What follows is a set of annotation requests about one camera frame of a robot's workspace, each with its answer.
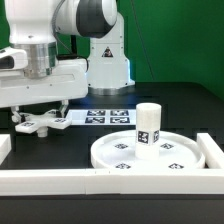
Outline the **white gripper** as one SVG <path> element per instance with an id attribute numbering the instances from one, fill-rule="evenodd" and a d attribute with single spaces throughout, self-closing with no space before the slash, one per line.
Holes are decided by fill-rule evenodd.
<path id="1" fill-rule="evenodd" d="M 22 71 L 0 72 L 0 108 L 12 107 L 12 121 L 20 123 L 18 106 L 61 101 L 57 116 L 64 118 L 68 100 L 88 93 L 86 70 L 84 59 L 74 59 L 60 60 L 52 74 L 43 78 L 26 78 Z"/>

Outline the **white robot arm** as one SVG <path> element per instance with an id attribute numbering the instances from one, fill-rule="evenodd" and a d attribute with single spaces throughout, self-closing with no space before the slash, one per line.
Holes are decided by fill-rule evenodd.
<path id="1" fill-rule="evenodd" d="M 0 49 L 0 108 L 13 119 L 23 105 L 117 93 L 134 82 L 123 51 L 123 19 L 116 0 L 4 0 L 10 46 Z M 58 53 L 58 36 L 89 37 L 88 59 Z"/>

